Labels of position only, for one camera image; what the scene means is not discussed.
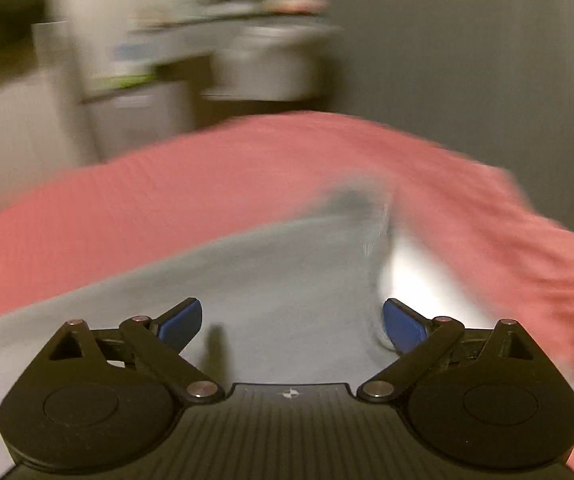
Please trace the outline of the grey upholstered chair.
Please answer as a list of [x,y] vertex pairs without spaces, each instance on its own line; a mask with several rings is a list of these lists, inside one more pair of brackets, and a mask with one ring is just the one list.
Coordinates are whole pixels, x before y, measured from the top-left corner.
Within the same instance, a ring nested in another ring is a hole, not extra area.
[[250,25],[211,60],[215,101],[299,102],[325,93],[328,24]]

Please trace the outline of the grey bedside cabinet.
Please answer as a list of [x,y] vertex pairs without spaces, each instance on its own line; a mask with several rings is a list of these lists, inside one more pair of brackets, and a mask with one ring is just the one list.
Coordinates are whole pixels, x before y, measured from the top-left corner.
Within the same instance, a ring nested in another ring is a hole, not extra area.
[[112,159],[196,129],[191,86],[153,80],[104,90],[82,101],[102,159]]

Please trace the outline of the grey vanity desk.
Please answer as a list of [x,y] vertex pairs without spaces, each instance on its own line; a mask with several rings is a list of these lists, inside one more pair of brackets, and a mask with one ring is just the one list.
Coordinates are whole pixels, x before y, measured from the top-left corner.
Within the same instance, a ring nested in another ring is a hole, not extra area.
[[133,18],[122,44],[133,58],[162,65],[224,48],[247,26],[315,22],[327,6],[328,0],[179,3]]

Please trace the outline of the grey sweatpants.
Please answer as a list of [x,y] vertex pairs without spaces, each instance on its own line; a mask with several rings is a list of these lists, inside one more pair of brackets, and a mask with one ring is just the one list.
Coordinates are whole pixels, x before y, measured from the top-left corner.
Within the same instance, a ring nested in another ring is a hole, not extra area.
[[[0,316],[0,401],[57,328],[116,327],[188,297],[203,308],[184,358],[232,382],[360,385],[389,364],[389,298],[433,318],[489,327],[486,306],[413,234],[371,182],[322,194],[299,214]],[[0,440],[0,475],[11,464]]]

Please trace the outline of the pink ribbed bedspread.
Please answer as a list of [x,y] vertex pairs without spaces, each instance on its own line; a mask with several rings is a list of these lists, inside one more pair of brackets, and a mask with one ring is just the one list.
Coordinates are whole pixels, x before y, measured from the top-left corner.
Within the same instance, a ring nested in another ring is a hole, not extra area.
[[377,180],[470,292],[574,365],[574,233],[534,212],[503,169],[330,113],[232,120],[34,188],[0,212],[0,321],[284,219],[353,174]]

